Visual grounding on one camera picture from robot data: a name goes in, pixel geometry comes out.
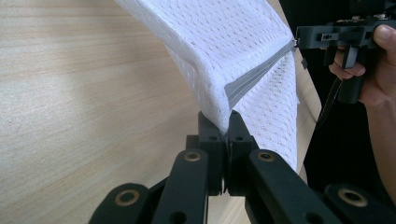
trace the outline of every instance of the light wood panel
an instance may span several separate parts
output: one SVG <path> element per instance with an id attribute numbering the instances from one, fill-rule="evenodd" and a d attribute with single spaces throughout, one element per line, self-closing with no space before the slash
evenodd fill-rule
<path id="1" fill-rule="evenodd" d="M 0 1 L 0 67 L 1 223 L 87 223 L 117 185 L 165 178 L 197 133 L 161 41 L 111 0 Z M 320 107 L 301 69 L 298 86 L 301 164 Z M 248 222 L 241 198 L 209 207 L 209 223 Z"/>

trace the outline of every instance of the white perforated fabric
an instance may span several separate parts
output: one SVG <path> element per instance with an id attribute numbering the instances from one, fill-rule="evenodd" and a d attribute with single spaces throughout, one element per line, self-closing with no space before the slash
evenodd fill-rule
<path id="1" fill-rule="evenodd" d="M 297 97 L 293 55 L 275 66 L 234 107 L 260 148 L 277 152 L 297 168 Z"/>
<path id="2" fill-rule="evenodd" d="M 163 41 L 198 106 L 222 133 L 228 130 L 232 110 L 224 87 L 292 40 L 290 29 L 264 0 L 116 2 Z M 259 146 L 276 150 L 293 168 L 294 74 L 294 61 L 288 54 L 235 106 Z"/>

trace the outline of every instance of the black plastic part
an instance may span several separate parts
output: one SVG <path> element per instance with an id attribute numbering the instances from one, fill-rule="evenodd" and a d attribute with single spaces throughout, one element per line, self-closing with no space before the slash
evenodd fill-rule
<path id="1" fill-rule="evenodd" d="M 323 65 L 329 66 L 334 63 L 335 53 L 337 53 L 337 47 L 330 46 L 326 49 L 326 54 L 324 55 Z"/>
<path id="2" fill-rule="evenodd" d="M 177 155 L 152 223 L 206 223 L 207 154 L 199 149 Z"/>
<path id="3" fill-rule="evenodd" d="M 345 223 L 396 223 L 396 214 L 376 198 L 348 184 L 325 189 L 326 200 Z"/>
<path id="4" fill-rule="evenodd" d="M 343 60 L 343 68 L 353 68 L 358 57 L 359 48 L 353 46 L 346 46 L 345 56 Z"/>
<path id="5" fill-rule="evenodd" d="M 198 141 L 199 149 L 207 153 L 209 157 L 209 196 L 217 196 L 222 193 L 223 177 L 223 141 L 219 129 L 202 112 L 198 114 Z"/>
<path id="6" fill-rule="evenodd" d="M 353 48 L 349 47 L 346 49 L 346 55 L 353 55 L 353 64 L 346 64 L 346 66 L 354 66 L 355 61 L 366 65 L 369 58 L 369 50 L 367 48 Z M 341 83 L 340 91 L 338 93 L 338 101 L 345 104 L 356 104 L 359 100 L 359 96 L 361 95 L 361 87 L 363 85 L 364 75 L 360 77 L 352 77 L 350 79 L 345 79 Z"/>
<path id="7" fill-rule="evenodd" d="M 255 150 L 247 166 L 275 223 L 341 223 L 275 152 Z"/>
<path id="8" fill-rule="evenodd" d="M 253 141 L 245 122 L 241 115 L 233 111 L 230 116 L 229 137 L 229 156 L 230 170 L 228 176 L 228 191 L 231 196 L 246 196 L 248 185 L 250 184 L 247 176 L 246 159 L 248 154 L 257 148 Z"/>
<path id="9" fill-rule="evenodd" d="M 251 186 L 245 199 L 245 210 L 252 224 L 274 223 L 270 211 L 262 201 L 256 187 Z"/>
<path id="10" fill-rule="evenodd" d="M 357 103 L 359 96 L 361 95 L 362 84 L 363 77 L 345 79 L 341 83 L 340 91 L 338 92 L 338 101 L 345 104 Z"/>
<path id="11" fill-rule="evenodd" d="M 90 224 L 149 223 L 149 190 L 137 184 L 124 184 L 111 190 L 94 211 Z"/>

